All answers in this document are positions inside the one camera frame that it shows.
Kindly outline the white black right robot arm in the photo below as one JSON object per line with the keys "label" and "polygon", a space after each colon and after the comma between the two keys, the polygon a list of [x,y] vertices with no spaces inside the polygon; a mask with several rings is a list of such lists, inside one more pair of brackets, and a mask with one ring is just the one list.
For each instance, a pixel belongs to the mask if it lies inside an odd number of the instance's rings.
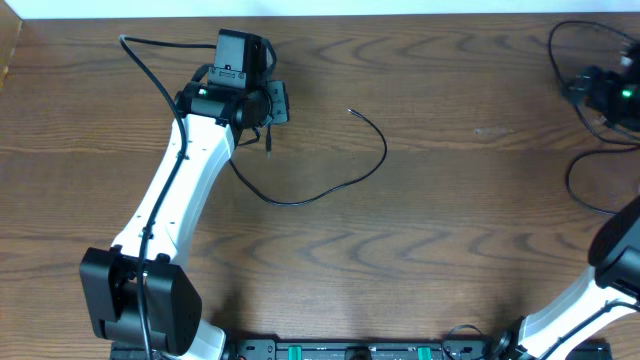
{"label": "white black right robot arm", "polygon": [[[586,68],[564,82],[568,102],[584,105],[619,125],[639,129],[639,45],[621,58],[624,70]],[[634,198],[602,226],[580,277],[549,305],[517,320],[503,333],[493,359],[565,359],[608,324],[639,311],[639,199]]]}

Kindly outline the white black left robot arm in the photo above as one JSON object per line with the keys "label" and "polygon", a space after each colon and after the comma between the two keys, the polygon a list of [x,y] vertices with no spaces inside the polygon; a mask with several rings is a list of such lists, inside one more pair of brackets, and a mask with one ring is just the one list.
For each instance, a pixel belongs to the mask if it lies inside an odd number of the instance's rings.
{"label": "white black left robot arm", "polygon": [[243,131],[289,119],[268,39],[222,29],[211,48],[213,63],[176,95],[150,78],[174,115],[166,152],[110,248],[90,248],[80,263],[94,334],[140,347],[143,359],[222,358],[226,334],[203,318],[186,275],[193,234]]}

